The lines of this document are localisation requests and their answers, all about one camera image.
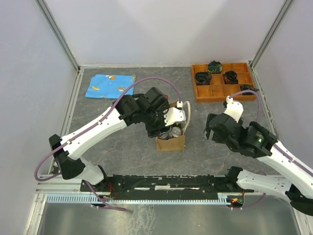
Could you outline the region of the silver blue energy can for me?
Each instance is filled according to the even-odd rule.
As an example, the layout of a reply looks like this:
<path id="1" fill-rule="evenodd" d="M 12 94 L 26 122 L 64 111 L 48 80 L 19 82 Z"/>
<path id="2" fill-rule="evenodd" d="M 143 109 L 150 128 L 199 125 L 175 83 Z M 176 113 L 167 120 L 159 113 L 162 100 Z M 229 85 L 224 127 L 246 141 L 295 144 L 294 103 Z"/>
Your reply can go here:
<path id="1" fill-rule="evenodd" d="M 159 138 L 160 140 L 168 140 L 168 139 L 171 138 L 171 134 L 170 134 L 170 132 L 164 133 L 164 134 L 162 134 L 161 136 L 159 136 L 158 138 Z"/>

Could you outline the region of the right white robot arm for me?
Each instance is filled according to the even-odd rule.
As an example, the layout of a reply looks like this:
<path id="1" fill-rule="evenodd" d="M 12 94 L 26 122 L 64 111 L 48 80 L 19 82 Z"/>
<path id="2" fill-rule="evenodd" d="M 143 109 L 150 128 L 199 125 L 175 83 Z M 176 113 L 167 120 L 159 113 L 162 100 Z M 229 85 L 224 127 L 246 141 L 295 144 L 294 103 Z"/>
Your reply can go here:
<path id="1" fill-rule="evenodd" d="M 255 121 L 242 126 L 227 114 L 209 114 L 205 137 L 225 144 L 232 152 L 252 157 L 276 170 L 281 177 L 258 175 L 232 167 L 224 185 L 229 191 L 239 188 L 263 192 L 290 203 L 299 212 L 313 214 L 313 170 L 291 154 L 277 137 Z"/>

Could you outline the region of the watermelon canvas tote bag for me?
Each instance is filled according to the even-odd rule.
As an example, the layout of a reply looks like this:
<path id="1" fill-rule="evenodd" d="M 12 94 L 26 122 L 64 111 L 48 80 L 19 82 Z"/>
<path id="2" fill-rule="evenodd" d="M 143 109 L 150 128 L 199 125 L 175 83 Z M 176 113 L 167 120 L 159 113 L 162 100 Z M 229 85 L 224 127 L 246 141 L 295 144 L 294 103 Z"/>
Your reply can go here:
<path id="1" fill-rule="evenodd" d="M 191 119 L 191 105 L 189 101 L 185 101 L 182 105 L 182 108 L 187 108 L 187 118 L 186 121 L 182 124 L 177 124 L 176 126 L 181 128 L 183 134 L 177 138 L 171 137 L 168 140 L 160 140 L 156 138 L 156 150 L 161 151 L 179 151 L 185 149 L 185 132 L 188 128 Z"/>

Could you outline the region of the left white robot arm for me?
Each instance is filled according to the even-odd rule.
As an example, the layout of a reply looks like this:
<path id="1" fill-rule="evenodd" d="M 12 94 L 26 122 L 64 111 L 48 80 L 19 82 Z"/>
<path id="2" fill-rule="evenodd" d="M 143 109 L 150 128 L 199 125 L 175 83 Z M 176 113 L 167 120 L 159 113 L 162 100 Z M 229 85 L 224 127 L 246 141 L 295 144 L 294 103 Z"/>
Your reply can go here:
<path id="1" fill-rule="evenodd" d="M 108 179 L 99 165 L 83 159 L 82 155 L 107 136 L 132 124 L 144 123 L 150 138 L 168 131 L 164 115 L 170 108 L 168 98 L 158 88 L 145 94 L 124 95 L 99 117 L 67 135 L 52 135 L 49 144 L 63 179 L 81 179 L 96 190 L 103 191 Z"/>

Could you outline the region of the red cola can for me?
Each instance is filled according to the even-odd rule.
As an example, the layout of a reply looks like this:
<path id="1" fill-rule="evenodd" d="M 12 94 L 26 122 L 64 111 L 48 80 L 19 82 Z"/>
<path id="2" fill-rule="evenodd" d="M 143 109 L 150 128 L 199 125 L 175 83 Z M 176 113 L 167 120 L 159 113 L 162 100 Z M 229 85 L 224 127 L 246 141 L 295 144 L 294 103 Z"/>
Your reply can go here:
<path id="1" fill-rule="evenodd" d="M 171 137 L 177 138 L 177 137 L 181 136 L 182 134 L 183 134 L 183 131 L 181 128 L 179 128 L 177 126 L 172 128 Z"/>

